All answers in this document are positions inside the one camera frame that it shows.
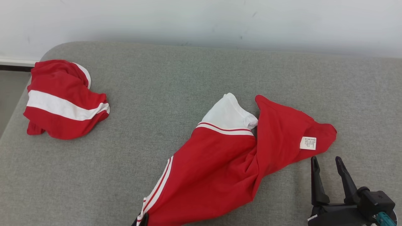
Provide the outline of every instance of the red fabric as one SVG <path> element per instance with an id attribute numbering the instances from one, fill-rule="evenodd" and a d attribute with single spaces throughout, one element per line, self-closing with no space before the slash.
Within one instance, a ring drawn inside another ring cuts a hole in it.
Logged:
<path id="1" fill-rule="evenodd" d="M 215 218 L 251 202 L 264 176 L 325 152 L 336 138 L 330 124 L 301 111 L 255 98 L 257 137 L 225 135 L 199 127 L 172 158 L 170 176 L 148 210 L 148 226 L 179 226 Z M 316 150 L 300 149 L 303 136 Z"/>
<path id="2" fill-rule="evenodd" d="M 91 110 L 101 103 L 107 103 L 106 94 L 88 89 L 89 81 L 84 72 L 74 63 L 65 60 L 38 62 L 31 70 L 32 81 L 28 93 L 40 91 L 67 100 L 82 109 Z M 97 122 L 108 117 L 107 110 L 98 112 L 92 118 L 79 121 L 48 112 L 39 107 L 27 106 L 24 116 L 30 122 L 27 134 L 37 135 L 47 131 L 53 138 L 68 140 L 86 135 Z"/>

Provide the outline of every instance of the black strip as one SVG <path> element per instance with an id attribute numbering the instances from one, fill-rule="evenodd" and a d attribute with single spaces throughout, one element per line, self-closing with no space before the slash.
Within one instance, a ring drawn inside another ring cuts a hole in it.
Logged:
<path id="1" fill-rule="evenodd" d="M 0 65 L 0 70 L 14 72 L 31 72 L 33 67 Z"/>

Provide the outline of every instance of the teal connector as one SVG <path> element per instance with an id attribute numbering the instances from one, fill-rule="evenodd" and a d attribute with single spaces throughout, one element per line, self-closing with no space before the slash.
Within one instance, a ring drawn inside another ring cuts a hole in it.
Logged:
<path id="1" fill-rule="evenodd" d="M 384 212 L 379 212 L 375 218 L 380 226 L 396 226 L 393 220 Z"/>

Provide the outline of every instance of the gray floor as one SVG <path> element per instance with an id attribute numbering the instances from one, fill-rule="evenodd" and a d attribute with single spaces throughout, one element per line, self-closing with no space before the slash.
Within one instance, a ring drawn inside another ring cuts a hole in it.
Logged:
<path id="1" fill-rule="evenodd" d="M 0 137 L 6 129 L 31 74 L 0 70 Z"/>

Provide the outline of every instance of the red garment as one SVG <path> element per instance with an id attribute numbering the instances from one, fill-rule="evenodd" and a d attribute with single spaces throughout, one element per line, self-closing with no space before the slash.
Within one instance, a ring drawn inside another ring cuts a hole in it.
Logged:
<path id="1" fill-rule="evenodd" d="M 53 138 L 74 139 L 109 116 L 106 94 L 89 90 L 90 76 L 81 65 L 49 60 L 36 63 L 31 74 L 24 112 L 29 135 L 47 131 Z"/>
<path id="2" fill-rule="evenodd" d="M 148 226 L 179 226 L 216 218 L 254 199 L 262 178 L 325 152 L 336 138 L 330 124 L 301 111 L 255 98 L 259 121 L 225 95 L 169 160 L 137 218 Z M 258 142 L 250 129 L 257 127 Z M 300 149 L 302 137 L 316 138 L 316 149 Z"/>

